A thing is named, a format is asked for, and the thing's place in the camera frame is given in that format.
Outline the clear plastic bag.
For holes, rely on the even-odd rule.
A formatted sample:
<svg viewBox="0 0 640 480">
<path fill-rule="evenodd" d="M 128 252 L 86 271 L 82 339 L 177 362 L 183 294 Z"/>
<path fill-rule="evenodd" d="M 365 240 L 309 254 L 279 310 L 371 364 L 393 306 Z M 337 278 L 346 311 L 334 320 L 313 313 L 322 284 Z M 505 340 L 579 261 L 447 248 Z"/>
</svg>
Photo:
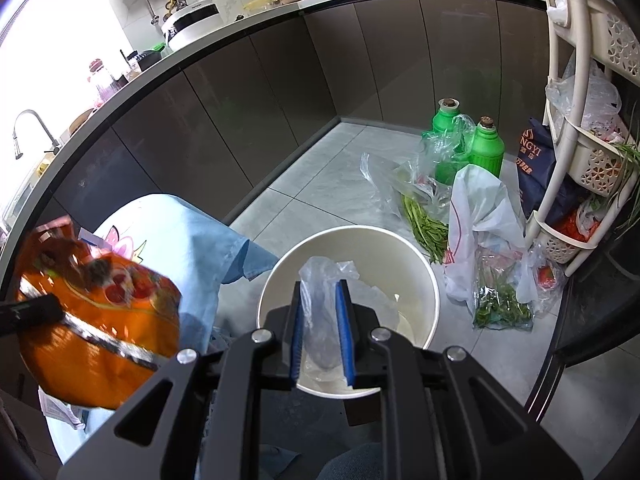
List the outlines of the clear plastic bag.
<svg viewBox="0 0 640 480">
<path fill-rule="evenodd" d="M 314 382 L 344 382 L 335 311 L 335 285 L 346 280 L 352 302 L 375 310 L 378 322 L 394 330 L 399 325 L 396 304 L 381 289 L 360 280 L 352 261 L 335 262 L 313 256 L 298 271 L 304 310 L 305 373 Z"/>
</svg>

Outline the orange snack bag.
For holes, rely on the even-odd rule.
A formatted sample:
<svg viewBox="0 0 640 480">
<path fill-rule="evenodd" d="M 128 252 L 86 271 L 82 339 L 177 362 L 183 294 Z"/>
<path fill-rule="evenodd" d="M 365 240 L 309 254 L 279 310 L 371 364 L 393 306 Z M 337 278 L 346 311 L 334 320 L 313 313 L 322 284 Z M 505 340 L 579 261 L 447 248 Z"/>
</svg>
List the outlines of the orange snack bag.
<svg viewBox="0 0 640 480">
<path fill-rule="evenodd" d="M 63 319 L 26 330 L 18 346 L 49 396 L 116 410 L 175 355 L 177 286 L 110 250 L 93 250 L 61 217 L 38 226 L 16 258 L 15 297 L 58 298 Z"/>
</svg>

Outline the white round trash bin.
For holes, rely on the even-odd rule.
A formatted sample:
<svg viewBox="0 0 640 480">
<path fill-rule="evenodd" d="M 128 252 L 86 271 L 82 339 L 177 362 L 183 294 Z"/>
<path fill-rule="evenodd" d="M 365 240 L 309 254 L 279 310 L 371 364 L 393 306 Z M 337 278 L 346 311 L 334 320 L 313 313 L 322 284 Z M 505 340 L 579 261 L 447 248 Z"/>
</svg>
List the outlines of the white round trash bin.
<svg viewBox="0 0 640 480">
<path fill-rule="evenodd" d="M 353 302 L 375 310 L 381 326 L 416 348 L 430 346 L 439 321 L 436 276 L 422 252 L 403 237 L 375 226 L 341 226 L 306 238 L 289 250 L 269 274 L 260 295 L 257 324 L 288 304 L 299 270 L 311 258 L 337 268 Z"/>
</svg>

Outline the chrome kitchen faucet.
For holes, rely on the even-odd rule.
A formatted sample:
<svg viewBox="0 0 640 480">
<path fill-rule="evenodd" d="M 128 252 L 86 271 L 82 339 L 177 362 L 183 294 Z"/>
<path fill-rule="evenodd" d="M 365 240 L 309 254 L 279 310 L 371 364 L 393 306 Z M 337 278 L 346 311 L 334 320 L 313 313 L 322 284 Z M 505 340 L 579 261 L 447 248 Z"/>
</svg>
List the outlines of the chrome kitchen faucet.
<svg viewBox="0 0 640 480">
<path fill-rule="evenodd" d="M 43 148 L 44 154 L 56 155 L 62 148 L 60 140 L 51 133 L 41 116 L 35 110 L 28 108 L 27 110 L 21 110 L 14 119 L 12 141 L 15 160 L 20 160 L 24 155 L 21 147 L 21 137 L 18 135 L 20 132 L 26 133 L 28 144 L 35 144 Z M 35 141 L 36 132 L 43 133 L 46 136 L 48 146 L 44 146 L 42 141 Z"/>
</svg>

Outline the dark kitchen base cabinets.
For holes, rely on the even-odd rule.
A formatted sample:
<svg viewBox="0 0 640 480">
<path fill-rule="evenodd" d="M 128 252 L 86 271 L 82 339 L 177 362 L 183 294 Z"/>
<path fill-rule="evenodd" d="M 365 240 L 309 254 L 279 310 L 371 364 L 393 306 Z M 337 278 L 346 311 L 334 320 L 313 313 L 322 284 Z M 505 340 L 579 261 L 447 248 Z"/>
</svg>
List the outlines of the dark kitchen base cabinets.
<svg viewBox="0 0 640 480">
<path fill-rule="evenodd" d="M 1 256 L 67 214 L 97 228 L 151 193 L 221 221 L 340 120 L 420 131 L 460 100 L 516 148 L 544 102 L 544 0 L 305 0 L 211 32 L 99 108 L 52 160 Z"/>
</svg>

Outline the green beans bunch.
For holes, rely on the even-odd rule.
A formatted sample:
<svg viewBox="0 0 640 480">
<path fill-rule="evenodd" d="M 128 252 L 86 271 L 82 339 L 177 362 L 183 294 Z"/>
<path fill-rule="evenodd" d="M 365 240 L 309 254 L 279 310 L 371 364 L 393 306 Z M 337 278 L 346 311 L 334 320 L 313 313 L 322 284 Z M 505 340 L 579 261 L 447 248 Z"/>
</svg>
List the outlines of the green beans bunch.
<svg viewBox="0 0 640 480">
<path fill-rule="evenodd" d="M 442 264 L 448 247 L 448 226 L 431 218 L 416 200 L 407 195 L 401 197 L 401 203 L 413 237 L 431 262 Z"/>
</svg>

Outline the clear bag of greens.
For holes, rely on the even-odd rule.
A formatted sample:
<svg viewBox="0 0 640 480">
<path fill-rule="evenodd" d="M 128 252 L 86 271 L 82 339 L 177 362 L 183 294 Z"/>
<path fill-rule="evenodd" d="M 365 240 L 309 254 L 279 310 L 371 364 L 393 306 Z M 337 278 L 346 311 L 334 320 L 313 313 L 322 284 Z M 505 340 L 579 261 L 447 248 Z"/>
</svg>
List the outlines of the clear bag of greens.
<svg viewBox="0 0 640 480">
<path fill-rule="evenodd" d="M 516 296 L 513 258 L 480 248 L 476 252 L 473 325 L 490 330 L 531 330 L 534 315 Z"/>
</svg>

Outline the white plastic shopping bag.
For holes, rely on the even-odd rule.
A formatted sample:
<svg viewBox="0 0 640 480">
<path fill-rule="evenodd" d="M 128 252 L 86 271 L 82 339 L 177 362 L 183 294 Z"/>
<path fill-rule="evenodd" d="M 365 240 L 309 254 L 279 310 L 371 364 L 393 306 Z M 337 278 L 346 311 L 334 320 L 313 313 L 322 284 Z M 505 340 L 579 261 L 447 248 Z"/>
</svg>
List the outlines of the white plastic shopping bag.
<svg viewBox="0 0 640 480">
<path fill-rule="evenodd" d="M 444 260 L 446 294 L 474 308 L 476 251 L 520 256 L 525 250 L 524 226 L 504 183 L 486 169 L 469 164 L 454 177 Z"/>
</svg>

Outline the green bottle left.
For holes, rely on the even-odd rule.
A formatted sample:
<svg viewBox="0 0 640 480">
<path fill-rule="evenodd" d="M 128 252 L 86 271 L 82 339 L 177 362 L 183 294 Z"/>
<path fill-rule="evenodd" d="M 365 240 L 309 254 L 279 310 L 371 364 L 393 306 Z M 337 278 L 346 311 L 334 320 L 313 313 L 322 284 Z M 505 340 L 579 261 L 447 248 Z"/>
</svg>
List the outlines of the green bottle left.
<svg viewBox="0 0 640 480">
<path fill-rule="evenodd" d="M 469 163 L 474 122 L 461 113 L 455 98 L 438 101 L 432 128 L 422 133 L 419 168 L 424 176 L 452 185 L 456 173 Z"/>
</svg>

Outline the green bottle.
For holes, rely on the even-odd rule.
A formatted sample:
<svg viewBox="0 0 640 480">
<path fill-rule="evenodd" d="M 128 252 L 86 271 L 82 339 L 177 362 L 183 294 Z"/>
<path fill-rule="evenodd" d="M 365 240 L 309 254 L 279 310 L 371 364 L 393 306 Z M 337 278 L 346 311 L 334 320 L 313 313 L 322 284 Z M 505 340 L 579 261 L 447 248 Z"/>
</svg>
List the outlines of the green bottle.
<svg viewBox="0 0 640 480">
<path fill-rule="evenodd" d="M 489 116 L 482 116 L 473 134 L 469 163 L 499 177 L 505 152 L 506 147 L 498 135 L 494 120 Z"/>
<path fill-rule="evenodd" d="M 438 101 L 432 128 L 422 133 L 419 168 L 424 176 L 452 185 L 456 173 L 469 163 L 474 122 L 461 113 L 455 98 Z"/>
</svg>

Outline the green bottle right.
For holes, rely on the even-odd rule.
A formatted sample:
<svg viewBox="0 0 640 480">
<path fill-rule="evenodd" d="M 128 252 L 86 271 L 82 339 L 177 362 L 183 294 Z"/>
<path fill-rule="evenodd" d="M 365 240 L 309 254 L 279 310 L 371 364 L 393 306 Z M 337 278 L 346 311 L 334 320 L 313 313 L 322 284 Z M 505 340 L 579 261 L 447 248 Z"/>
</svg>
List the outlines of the green bottle right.
<svg viewBox="0 0 640 480">
<path fill-rule="evenodd" d="M 482 116 L 473 134 L 469 163 L 499 177 L 505 152 L 506 147 L 498 135 L 494 120 L 489 116 Z"/>
</svg>

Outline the navy blue shopping bag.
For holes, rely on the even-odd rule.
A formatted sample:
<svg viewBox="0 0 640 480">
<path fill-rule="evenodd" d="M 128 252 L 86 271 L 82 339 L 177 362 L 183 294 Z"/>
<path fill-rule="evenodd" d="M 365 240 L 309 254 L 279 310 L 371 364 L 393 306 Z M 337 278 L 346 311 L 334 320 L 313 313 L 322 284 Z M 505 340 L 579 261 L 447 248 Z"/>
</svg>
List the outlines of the navy blue shopping bag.
<svg viewBox="0 0 640 480">
<path fill-rule="evenodd" d="M 540 208 L 555 167 L 555 154 L 549 129 L 539 120 L 529 118 L 529 127 L 521 134 L 520 150 L 516 158 L 518 168 L 518 190 L 526 217 Z M 547 214 L 546 222 L 561 221 L 579 200 L 576 185 L 565 177 L 558 195 Z"/>
</svg>

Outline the glass jar red lid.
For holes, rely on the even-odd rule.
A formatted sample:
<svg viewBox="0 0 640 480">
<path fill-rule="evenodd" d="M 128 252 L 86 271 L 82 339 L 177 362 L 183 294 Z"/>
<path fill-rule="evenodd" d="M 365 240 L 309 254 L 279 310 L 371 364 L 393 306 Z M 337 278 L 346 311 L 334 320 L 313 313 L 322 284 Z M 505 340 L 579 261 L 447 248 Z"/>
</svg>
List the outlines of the glass jar red lid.
<svg viewBox="0 0 640 480">
<path fill-rule="evenodd" d="M 96 88 L 102 102 L 111 99 L 119 90 L 118 81 L 111 75 L 99 58 L 93 60 L 89 65 L 88 81 Z"/>
</svg>

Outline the white plastic storage rack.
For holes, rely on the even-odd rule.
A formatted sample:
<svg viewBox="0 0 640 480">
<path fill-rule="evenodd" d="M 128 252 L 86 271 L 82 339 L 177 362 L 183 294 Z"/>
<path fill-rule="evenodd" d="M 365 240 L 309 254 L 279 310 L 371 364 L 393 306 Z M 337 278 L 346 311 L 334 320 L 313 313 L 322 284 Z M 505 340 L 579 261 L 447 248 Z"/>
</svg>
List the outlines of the white plastic storage rack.
<svg viewBox="0 0 640 480">
<path fill-rule="evenodd" d="M 613 0 L 544 0 L 544 120 L 555 164 L 526 240 L 572 275 L 639 220 L 639 131 L 620 117 L 613 75 L 639 81 L 639 40 Z"/>
</svg>

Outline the white rice cooker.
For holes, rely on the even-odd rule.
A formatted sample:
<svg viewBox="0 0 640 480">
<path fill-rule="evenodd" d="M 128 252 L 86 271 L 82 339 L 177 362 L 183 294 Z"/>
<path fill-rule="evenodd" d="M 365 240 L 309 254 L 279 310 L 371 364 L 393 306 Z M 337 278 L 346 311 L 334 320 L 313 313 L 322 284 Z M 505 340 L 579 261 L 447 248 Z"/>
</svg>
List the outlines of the white rice cooker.
<svg viewBox="0 0 640 480">
<path fill-rule="evenodd" d="M 162 25 L 166 46 L 176 52 L 224 26 L 213 0 L 204 0 L 177 11 Z"/>
</svg>

